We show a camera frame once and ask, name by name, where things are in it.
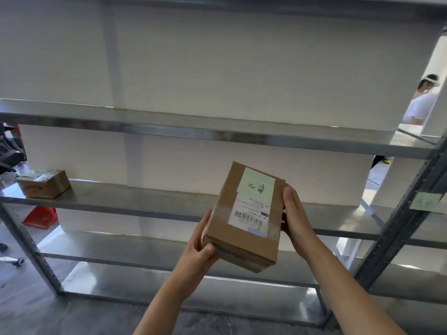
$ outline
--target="white shirt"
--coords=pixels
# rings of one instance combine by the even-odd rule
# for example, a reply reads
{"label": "white shirt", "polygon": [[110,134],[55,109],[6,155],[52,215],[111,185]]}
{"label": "white shirt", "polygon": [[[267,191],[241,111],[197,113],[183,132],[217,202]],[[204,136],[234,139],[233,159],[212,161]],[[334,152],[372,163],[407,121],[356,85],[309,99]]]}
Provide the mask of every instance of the white shirt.
{"label": "white shirt", "polygon": [[405,112],[403,122],[411,124],[411,117],[425,120],[438,99],[438,95],[439,93],[427,93],[412,100]]}

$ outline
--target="cardboard box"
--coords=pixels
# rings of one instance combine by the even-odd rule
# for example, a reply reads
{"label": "cardboard box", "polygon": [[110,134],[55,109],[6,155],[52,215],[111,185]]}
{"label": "cardboard box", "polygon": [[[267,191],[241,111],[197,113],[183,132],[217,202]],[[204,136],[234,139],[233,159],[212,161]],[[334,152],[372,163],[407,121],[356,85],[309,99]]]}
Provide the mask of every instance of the cardboard box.
{"label": "cardboard box", "polygon": [[31,170],[17,177],[16,182],[28,197],[53,199],[70,188],[65,171],[55,169]]}
{"label": "cardboard box", "polygon": [[233,162],[217,204],[202,234],[217,255],[258,273],[278,257],[286,182]]}

